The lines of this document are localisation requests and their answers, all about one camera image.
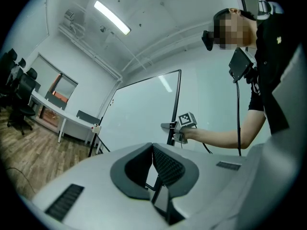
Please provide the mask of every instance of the black cable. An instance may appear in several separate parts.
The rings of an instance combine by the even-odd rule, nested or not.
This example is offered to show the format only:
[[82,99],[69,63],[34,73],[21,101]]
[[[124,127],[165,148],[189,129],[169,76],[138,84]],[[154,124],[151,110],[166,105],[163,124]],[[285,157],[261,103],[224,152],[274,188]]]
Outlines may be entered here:
[[206,148],[206,150],[207,150],[208,153],[213,154],[213,153],[207,148],[207,146],[205,145],[205,143],[203,143],[203,146]]
[[[5,170],[7,171],[7,170],[10,170],[10,169],[18,170],[17,168],[14,168],[14,167],[10,167],[10,168],[7,168],[7,169],[5,169]],[[24,175],[24,173],[23,173],[22,171],[20,171],[20,170],[18,170],[18,171],[19,171],[21,174],[23,174],[24,178],[28,181],[28,183],[29,183],[29,185],[30,185],[30,187],[31,187],[31,189],[32,189],[32,191],[33,191],[33,193],[35,194],[33,187],[31,186],[29,180],[26,178],[26,176]]]
[[180,143],[180,144],[181,144],[181,149],[183,149],[183,148],[182,148],[183,134],[180,134],[180,135],[181,135],[181,143]]
[[240,89],[239,84],[236,81],[236,122],[237,122],[237,132],[238,132],[238,151],[239,156],[241,156],[241,127],[240,127]]

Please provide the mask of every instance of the fluorescent light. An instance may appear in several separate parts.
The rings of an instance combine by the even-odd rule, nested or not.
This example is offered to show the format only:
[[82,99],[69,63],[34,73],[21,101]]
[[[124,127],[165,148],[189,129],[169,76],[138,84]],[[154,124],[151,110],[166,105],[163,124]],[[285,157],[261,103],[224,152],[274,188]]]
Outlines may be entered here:
[[166,88],[167,92],[173,92],[164,76],[159,76],[159,79],[161,83],[163,84],[163,86]]
[[121,21],[114,13],[112,13],[105,5],[103,5],[101,2],[96,1],[94,7],[98,9],[105,17],[107,17],[111,22],[114,23],[115,26],[117,26],[123,34],[127,35],[131,29],[127,27],[123,21]]

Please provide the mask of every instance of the white device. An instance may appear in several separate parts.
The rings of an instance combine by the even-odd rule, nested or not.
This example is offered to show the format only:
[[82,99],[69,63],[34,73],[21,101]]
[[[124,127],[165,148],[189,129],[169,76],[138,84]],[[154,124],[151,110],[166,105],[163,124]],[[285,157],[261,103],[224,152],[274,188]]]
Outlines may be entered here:
[[95,134],[99,134],[101,127],[98,124],[94,124],[92,127],[92,132]]
[[188,140],[183,138],[183,134],[180,132],[182,127],[193,127],[197,125],[195,116],[191,112],[184,113],[178,116],[178,121],[172,123],[161,124],[162,128],[174,129],[174,140],[182,144],[187,144]]

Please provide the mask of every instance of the window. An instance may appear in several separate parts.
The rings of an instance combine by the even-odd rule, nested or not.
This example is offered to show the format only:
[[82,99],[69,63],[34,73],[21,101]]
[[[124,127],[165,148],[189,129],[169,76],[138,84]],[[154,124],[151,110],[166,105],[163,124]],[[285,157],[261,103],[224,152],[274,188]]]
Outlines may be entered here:
[[[38,89],[40,95],[45,97],[49,93],[63,103],[68,102],[78,83],[52,66],[41,55],[35,59],[31,67],[37,72],[36,81],[41,85]],[[39,107],[37,116],[54,127],[57,127],[60,121],[60,117],[45,106]]]

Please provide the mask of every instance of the cable on floor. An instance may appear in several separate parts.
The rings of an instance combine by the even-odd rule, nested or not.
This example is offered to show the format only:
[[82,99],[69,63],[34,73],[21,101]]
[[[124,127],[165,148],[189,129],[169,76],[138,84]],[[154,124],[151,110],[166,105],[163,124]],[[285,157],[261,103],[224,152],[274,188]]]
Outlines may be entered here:
[[[18,170],[18,169],[15,168],[15,167],[9,167],[9,168],[7,168],[7,169],[5,169],[5,170],[7,171],[7,170],[11,170],[11,169]],[[24,175],[24,173],[23,173],[22,171],[20,171],[20,170],[18,170],[18,171],[19,171],[21,174],[23,174],[24,178],[28,181],[28,183],[29,183],[29,185],[30,185],[30,187],[31,187],[31,189],[32,189],[32,191],[33,191],[33,193],[35,194],[34,189],[33,189],[33,187],[31,186],[31,183],[29,182],[28,178],[26,178],[26,176]]]

